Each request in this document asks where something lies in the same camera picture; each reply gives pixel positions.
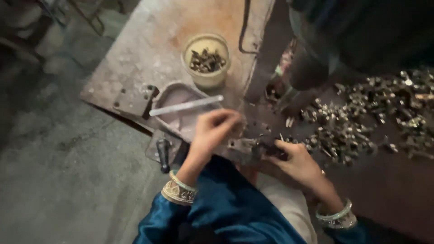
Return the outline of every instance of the blue satin sleeve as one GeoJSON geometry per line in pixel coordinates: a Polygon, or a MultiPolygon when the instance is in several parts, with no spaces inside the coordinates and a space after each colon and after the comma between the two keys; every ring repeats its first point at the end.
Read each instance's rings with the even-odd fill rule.
{"type": "Polygon", "coordinates": [[[350,229],[330,229],[324,228],[324,232],[333,238],[336,244],[365,244],[372,243],[368,241],[366,227],[358,222],[356,226],[350,229]]]}
{"type": "Polygon", "coordinates": [[[139,223],[133,243],[175,243],[177,227],[185,221],[190,209],[190,206],[175,204],[158,193],[149,214],[139,223]]]}

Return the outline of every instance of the metal workbench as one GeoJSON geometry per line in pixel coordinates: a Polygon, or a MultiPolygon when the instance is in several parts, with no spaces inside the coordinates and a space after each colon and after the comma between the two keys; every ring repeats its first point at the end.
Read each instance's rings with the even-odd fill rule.
{"type": "MultiPolygon", "coordinates": [[[[232,53],[232,65],[221,91],[224,106],[238,109],[251,116],[260,115],[276,129],[284,128],[285,119],[264,105],[251,106],[259,100],[292,39],[288,9],[284,0],[253,0],[244,36],[243,47],[260,51],[259,55],[243,54],[238,39],[243,23],[244,0],[142,0],[130,16],[113,46],[95,70],[80,97],[85,102],[123,119],[131,126],[151,134],[158,124],[153,119],[120,113],[114,103],[122,89],[134,91],[131,97],[146,95],[147,86],[161,89],[165,84],[181,81],[193,84],[184,70],[180,55],[185,42],[194,34],[211,32],[223,36],[232,53]],[[240,98],[246,96],[249,102],[240,98]]],[[[330,101],[336,95],[329,91],[322,99],[330,101]]],[[[293,126],[302,134],[306,128],[293,126]]],[[[389,124],[377,128],[378,140],[388,134],[398,140],[397,129],[389,124]]],[[[388,154],[380,151],[376,157],[361,157],[351,168],[329,168],[327,176],[338,192],[348,196],[356,214],[416,238],[434,242],[434,163],[412,161],[403,152],[388,154]]]]}

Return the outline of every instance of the handle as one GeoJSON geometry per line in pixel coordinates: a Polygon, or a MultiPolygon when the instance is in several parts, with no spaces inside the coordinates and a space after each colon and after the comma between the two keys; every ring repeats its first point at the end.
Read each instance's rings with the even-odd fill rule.
{"type": "Polygon", "coordinates": [[[157,141],[157,151],[160,157],[161,172],[163,174],[167,174],[170,171],[169,146],[170,142],[167,139],[162,138],[157,141]]]}

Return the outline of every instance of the bangle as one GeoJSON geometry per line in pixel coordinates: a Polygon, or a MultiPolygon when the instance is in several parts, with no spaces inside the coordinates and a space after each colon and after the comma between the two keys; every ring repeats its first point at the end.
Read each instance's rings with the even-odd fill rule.
{"type": "Polygon", "coordinates": [[[357,224],[356,216],[351,212],[352,203],[346,199],[345,207],[342,211],[333,215],[321,215],[322,204],[316,210],[316,218],[323,227],[331,229],[347,229],[357,224]]]}
{"type": "Polygon", "coordinates": [[[197,190],[178,180],[175,176],[177,171],[178,170],[170,171],[169,175],[171,180],[163,187],[161,195],[173,203],[190,206],[194,201],[197,190]]]}

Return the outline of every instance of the pile of metal parts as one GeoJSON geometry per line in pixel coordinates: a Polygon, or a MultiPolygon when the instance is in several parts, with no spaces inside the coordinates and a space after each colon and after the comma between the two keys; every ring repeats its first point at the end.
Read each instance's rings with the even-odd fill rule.
{"type": "MultiPolygon", "coordinates": [[[[325,105],[316,99],[302,110],[302,120],[320,126],[314,135],[301,142],[309,151],[325,153],[335,165],[351,166],[360,153],[374,155],[379,148],[391,153],[403,149],[409,158],[434,159],[428,153],[434,145],[433,74],[434,69],[424,68],[387,78],[367,78],[367,83],[354,86],[336,84],[338,94],[345,94],[347,103],[325,105]],[[403,142],[392,144],[387,136],[381,142],[371,141],[370,135],[377,124],[363,125],[361,119],[366,114],[373,115],[380,125],[396,121],[403,142]]],[[[291,137],[286,141],[301,143],[291,137]]]]}
{"type": "Polygon", "coordinates": [[[218,50],[215,53],[209,53],[204,49],[202,54],[192,50],[190,69],[200,73],[211,73],[222,69],[226,65],[226,60],[220,56],[218,50]]]}

